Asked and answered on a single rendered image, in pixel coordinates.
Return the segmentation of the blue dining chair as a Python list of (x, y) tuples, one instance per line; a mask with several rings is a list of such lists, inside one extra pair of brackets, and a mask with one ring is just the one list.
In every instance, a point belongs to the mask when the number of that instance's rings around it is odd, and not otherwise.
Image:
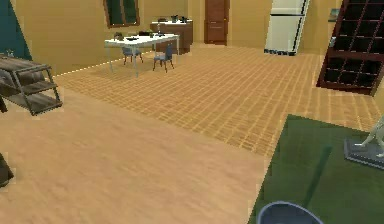
[(125, 62), (127, 61), (127, 57), (130, 57), (130, 61), (133, 61), (133, 57), (135, 57), (135, 56), (138, 56), (140, 58), (140, 60), (143, 60), (142, 53), (139, 49), (136, 49), (135, 51), (133, 51), (131, 48), (123, 47), (122, 53), (124, 55), (124, 61)]
[(165, 69), (165, 72), (168, 72), (167, 63), (170, 63), (171, 67), (174, 67), (172, 43), (167, 45), (167, 47), (165, 48), (165, 52), (163, 54), (154, 56), (153, 68), (156, 68), (156, 63), (159, 63), (160, 66)]

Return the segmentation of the white dining table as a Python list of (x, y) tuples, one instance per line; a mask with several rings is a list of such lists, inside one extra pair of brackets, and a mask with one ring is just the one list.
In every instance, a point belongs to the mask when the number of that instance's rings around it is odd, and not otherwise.
[[(119, 41), (113, 38), (110, 40), (105, 40), (104, 46), (106, 48), (117, 47), (121, 49), (123, 47), (126, 47), (126, 48), (131, 48), (133, 51), (135, 51), (136, 49), (139, 49), (140, 47), (143, 47), (143, 46), (152, 45), (153, 47), (156, 47), (158, 43), (163, 43), (163, 42), (172, 41), (172, 40), (179, 40), (179, 36), (176, 34), (162, 34), (162, 33), (155, 33), (149, 36), (136, 35), (136, 36), (130, 36), (130, 37), (135, 37), (138, 39), (135, 41), (128, 41), (125, 39), (126, 37), (124, 37), (123, 41)], [(133, 61), (131, 61), (135, 69), (135, 74), (138, 74), (137, 64), (136, 64), (137, 57), (138, 56), (133, 57)]]

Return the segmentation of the brown kitchen cabinet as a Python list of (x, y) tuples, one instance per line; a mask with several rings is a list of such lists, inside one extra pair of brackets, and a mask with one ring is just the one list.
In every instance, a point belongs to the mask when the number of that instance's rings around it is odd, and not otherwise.
[(164, 52), (168, 44), (173, 45), (173, 53), (185, 54), (190, 51), (190, 46), (193, 43), (193, 22), (188, 21), (182, 23), (177, 21), (176, 23), (167, 21), (167, 22), (152, 22), (150, 24), (150, 29), (154, 32), (160, 30), (165, 34), (176, 34), (179, 36), (179, 40), (172, 40), (163, 43), (158, 43), (156, 45), (156, 50), (158, 52)]

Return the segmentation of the brown room door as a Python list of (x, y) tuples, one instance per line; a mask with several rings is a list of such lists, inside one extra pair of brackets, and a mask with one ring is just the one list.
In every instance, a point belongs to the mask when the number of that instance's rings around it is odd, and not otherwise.
[(226, 45), (230, 0), (205, 0), (204, 42)]

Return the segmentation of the dark framed window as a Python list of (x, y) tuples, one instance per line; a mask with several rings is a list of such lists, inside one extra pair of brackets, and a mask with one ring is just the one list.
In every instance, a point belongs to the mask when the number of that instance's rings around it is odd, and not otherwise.
[(138, 0), (103, 0), (108, 28), (139, 26)]

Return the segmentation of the white fridge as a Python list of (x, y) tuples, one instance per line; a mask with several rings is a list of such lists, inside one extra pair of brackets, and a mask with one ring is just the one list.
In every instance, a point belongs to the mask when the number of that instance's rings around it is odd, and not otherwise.
[(264, 52), (295, 56), (310, 0), (273, 0)]

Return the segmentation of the green table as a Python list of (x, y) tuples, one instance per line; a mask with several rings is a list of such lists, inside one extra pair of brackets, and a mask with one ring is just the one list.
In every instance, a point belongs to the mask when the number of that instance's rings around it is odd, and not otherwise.
[(344, 157), (344, 140), (366, 135), (288, 115), (247, 224), (259, 224), (275, 201), (305, 207), (324, 224), (384, 224), (384, 170)]

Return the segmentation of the grey blue bowl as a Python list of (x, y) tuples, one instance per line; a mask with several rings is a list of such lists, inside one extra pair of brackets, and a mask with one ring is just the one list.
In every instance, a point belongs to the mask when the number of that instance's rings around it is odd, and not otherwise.
[(257, 224), (324, 224), (312, 212), (297, 204), (276, 201), (265, 205), (257, 215)]

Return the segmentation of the grey wooden shelf unit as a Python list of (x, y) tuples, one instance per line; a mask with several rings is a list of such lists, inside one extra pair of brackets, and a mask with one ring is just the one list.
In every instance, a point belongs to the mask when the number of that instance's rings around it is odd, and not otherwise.
[(36, 116), (63, 105), (51, 66), (0, 54), (0, 112), (8, 111), (5, 100)]

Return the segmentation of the dark red grid shelf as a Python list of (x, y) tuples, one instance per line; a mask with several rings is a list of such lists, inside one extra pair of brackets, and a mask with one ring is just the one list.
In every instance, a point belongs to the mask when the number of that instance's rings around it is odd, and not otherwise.
[(374, 96), (384, 77), (384, 0), (343, 0), (317, 87)]

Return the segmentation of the white statue on grey base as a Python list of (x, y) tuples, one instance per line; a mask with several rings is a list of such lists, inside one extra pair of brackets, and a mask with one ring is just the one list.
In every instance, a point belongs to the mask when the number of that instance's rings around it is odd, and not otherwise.
[(384, 170), (384, 115), (374, 124), (362, 142), (349, 138), (344, 140), (344, 157)]

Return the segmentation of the dark brown furniture corner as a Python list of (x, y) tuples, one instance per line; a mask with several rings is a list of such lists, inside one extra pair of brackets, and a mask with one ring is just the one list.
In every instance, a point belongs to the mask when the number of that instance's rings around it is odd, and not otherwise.
[(0, 188), (6, 186), (13, 177), (12, 170), (0, 153)]

